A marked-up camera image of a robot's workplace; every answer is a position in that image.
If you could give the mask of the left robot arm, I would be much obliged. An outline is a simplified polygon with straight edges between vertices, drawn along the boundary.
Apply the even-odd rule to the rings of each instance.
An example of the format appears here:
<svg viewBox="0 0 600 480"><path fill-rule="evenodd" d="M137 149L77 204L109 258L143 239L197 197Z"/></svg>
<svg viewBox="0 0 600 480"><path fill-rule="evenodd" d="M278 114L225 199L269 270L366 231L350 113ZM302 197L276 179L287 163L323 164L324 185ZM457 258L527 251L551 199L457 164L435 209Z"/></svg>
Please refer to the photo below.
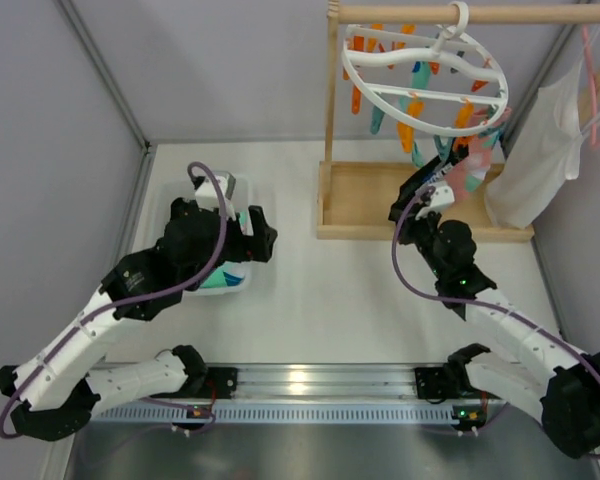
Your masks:
<svg viewBox="0 0 600 480"><path fill-rule="evenodd" d="M104 277L83 312L36 357L0 368L8 403L0 437L54 442L95 416L138 399L192 398L204 389L208 367L191 345L150 361L95 369L108 350L162 311L179 304L226 262L267 263L276 230L260 206L248 208L253 232L239 220L194 200L178 198L155 245L124 256Z"/></svg>

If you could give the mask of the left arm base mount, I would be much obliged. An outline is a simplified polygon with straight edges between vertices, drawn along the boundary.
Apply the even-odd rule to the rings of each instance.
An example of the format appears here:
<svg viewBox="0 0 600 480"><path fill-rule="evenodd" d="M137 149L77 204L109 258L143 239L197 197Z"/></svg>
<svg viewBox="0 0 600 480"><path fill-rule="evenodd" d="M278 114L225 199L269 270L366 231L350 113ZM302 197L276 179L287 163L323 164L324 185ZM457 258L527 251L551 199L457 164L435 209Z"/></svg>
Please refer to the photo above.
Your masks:
<svg viewBox="0 0 600 480"><path fill-rule="evenodd" d="M238 373L235 367L209 367L197 396L208 400L232 399L238 385Z"/></svg>

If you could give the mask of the teal sock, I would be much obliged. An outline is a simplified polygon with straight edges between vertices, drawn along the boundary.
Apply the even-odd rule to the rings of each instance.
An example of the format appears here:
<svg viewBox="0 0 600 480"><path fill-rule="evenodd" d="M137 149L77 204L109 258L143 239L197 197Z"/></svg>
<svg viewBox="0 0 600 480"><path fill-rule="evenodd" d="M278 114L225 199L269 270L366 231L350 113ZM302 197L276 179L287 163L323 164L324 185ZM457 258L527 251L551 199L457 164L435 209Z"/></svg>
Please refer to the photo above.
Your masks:
<svg viewBox="0 0 600 480"><path fill-rule="evenodd" d="M198 295L222 295L244 290L252 276L249 263L225 262L196 291Z"/></svg>

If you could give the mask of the black sock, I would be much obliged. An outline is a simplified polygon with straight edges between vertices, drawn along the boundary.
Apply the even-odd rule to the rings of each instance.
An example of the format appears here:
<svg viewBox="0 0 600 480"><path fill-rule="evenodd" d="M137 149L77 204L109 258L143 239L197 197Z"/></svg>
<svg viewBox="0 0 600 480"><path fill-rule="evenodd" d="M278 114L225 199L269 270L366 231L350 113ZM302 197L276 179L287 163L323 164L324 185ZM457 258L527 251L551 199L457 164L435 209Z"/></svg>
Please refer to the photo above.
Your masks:
<svg viewBox="0 0 600 480"><path fill-rule="evenodd" d="M442 180L468 154L469 148L467 146L460 147L456 151L452 150L445 160L440 155L436 155L419 168L400 186L398 197L389 209L388 220L397 223L402 211L419 189Z"/></svg>

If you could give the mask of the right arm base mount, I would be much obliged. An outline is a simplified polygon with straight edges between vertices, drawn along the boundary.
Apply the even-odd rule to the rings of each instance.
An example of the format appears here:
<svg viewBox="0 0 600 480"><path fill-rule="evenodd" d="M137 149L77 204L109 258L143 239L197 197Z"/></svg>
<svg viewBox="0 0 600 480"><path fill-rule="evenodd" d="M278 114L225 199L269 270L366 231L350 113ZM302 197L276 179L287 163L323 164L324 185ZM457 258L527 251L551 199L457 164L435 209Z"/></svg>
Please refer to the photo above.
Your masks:
<svg viewBox="0 0 600 480"><path fill-rule="evenodd" d="M417 397L431 404L440 404L452 398L453 389L443 367L414 369Z"/></svg>

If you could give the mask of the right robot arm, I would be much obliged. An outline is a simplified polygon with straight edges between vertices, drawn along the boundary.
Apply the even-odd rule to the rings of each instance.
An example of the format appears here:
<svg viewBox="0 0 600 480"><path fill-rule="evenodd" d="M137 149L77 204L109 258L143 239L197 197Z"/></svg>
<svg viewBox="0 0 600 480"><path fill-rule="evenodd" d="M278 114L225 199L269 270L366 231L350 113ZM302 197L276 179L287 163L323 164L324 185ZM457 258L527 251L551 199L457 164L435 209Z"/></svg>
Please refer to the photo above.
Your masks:
<svg viewBox="0 0 600 480"><path fill-rule="evenodd" d="M449 355L445 368L455 389L485 392L536 421L570 458L600 459L600 351L564 341L520 312L475 264L469 226L444 221L418 204L392 207L393 248L412 245L435 277L435 293L407 289L443 304L486 334L506 353L473 343Z"/></svg>

